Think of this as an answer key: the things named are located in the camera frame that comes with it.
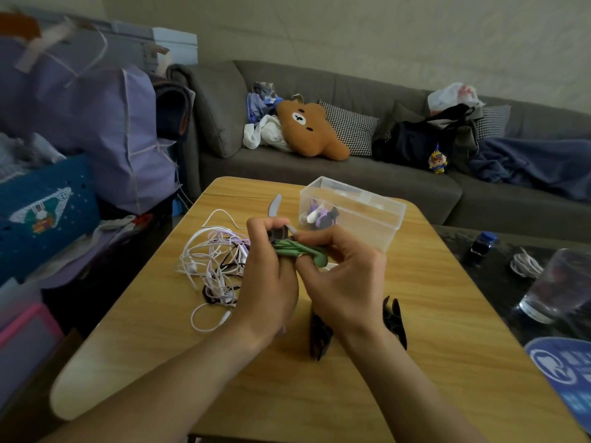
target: glass cup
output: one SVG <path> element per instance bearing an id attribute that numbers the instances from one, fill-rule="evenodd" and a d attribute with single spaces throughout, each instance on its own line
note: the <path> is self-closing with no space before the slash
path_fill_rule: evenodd
<path id="1" fill-rule="evenodd" d="M 561 249 L 519 303 L 540 323 L 552 323 L 591 299 L 591 255 Z"/>

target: yellow and blue figurine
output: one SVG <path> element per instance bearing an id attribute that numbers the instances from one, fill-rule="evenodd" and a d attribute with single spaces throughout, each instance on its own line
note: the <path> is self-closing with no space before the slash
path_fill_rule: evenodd
<path id="1" fill-rule="evenodd" d="M 447 157 L 439 151 L 439 145 L 435 146 L 435 150 L 429 157 L 429 169 L 435 174 L 443 174 L 447 166 Z"/>

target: bear pillow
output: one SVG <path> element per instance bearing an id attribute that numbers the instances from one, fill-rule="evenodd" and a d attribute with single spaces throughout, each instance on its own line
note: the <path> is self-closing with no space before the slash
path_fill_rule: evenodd
<path id="1" fill-rule="evenodd" d="M 323 155 L 332 160 L 349 157 L 349 148 L 339 141 L 320 105 L 285 100 L 277 104 L 277 116 L 283 138 L 298 154 Z"/>

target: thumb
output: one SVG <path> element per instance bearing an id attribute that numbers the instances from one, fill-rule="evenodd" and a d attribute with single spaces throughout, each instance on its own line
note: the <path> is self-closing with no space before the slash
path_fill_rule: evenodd
<path id="1" fill-rule="evenodd" d="M 309 291 L 313 286 L 318 284 L 320 281 L 320 271 L 314 264 L 314 260 L 309 255 L 301 255 L 295 260 L 295 269 L 301 276 L 301 280 L 304 282 L 306 290 Z"/>

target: bag handle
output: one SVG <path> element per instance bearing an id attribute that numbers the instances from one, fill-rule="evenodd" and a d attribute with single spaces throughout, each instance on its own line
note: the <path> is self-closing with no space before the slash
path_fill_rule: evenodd
<path id="1" fill-rule="evenodd" d="M 163 46 L 152 43 L 144 44 L 144 50 L 151 53 L 156 52 L 164 57 L 164 59 L 161 61 L 159 60 L 158 66 L 156 67 L 156 71 L 154 73 L 156 73 L 158 76 L 166 77 L 166 69 L 173 64 L 173 56 L 170 50 Z"/>
<path id="2" fill-rule="evenodd" d="M 100 34 L 100 37 L 103 39 L 103 46 L 99 54 L 97 54 L 97 56 L 92 59 L 90 64 L 85 66 L 79 73 L 75 72 L 71 68 L 68 68 L 72 73 L 74 73 L 75 78 L 79 77 L 89 68 L 92 68 L 94 65 L 96 65 L 96 63 L 105 56 L 108 47 L 107 38 L 103 35 L 103 33 L 91 22 L 83 19 L 77 19 L 73 21 L 66 17 L 63 23 L 59 23 L 45 29 L 43 32 L 41 32 L 41 37 L 35 38 L 29 42 L 29 44 L 26 46 L 25 52 L 22 54 L 21 58 L 17 61 L 14 67 L 23 73 L 30 73 L 42 54 L 47 52 L 47 50 L 49 50 L 55 44 L 58 44 L 62 40 L 72 36 L 78 29 L 97 31 Z"/>

